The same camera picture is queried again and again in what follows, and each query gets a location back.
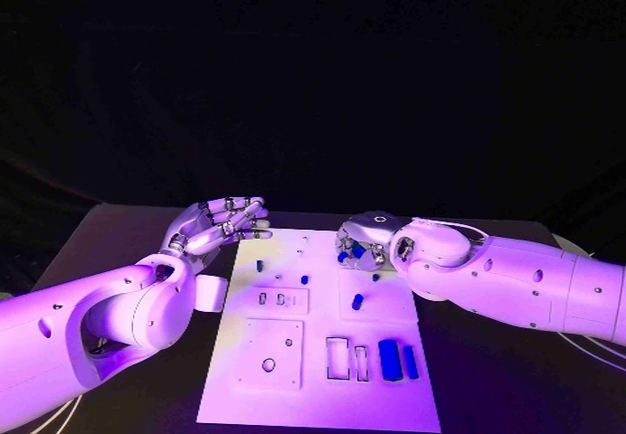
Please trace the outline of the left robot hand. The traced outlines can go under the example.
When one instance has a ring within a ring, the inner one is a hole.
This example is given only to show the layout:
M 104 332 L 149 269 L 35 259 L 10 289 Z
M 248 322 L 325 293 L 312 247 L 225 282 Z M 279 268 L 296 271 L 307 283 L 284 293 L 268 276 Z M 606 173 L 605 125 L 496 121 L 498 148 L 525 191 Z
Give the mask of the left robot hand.
M 175 218 L 159 252 L 183 260 L 198 274 L 224 245 L 273 236 L 261 197 L 225 197 L 193 203 Z

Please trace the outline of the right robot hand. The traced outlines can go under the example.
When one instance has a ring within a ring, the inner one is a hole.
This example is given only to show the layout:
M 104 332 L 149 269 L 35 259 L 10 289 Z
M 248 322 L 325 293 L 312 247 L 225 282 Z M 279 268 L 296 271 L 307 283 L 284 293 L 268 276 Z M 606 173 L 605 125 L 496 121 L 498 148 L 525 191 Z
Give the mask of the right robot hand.
M 390 269 L 391 241 L 407 224 L 407 220 L 382 211 L 354 215 L 335 235 L 339 264 L 367 272 Z

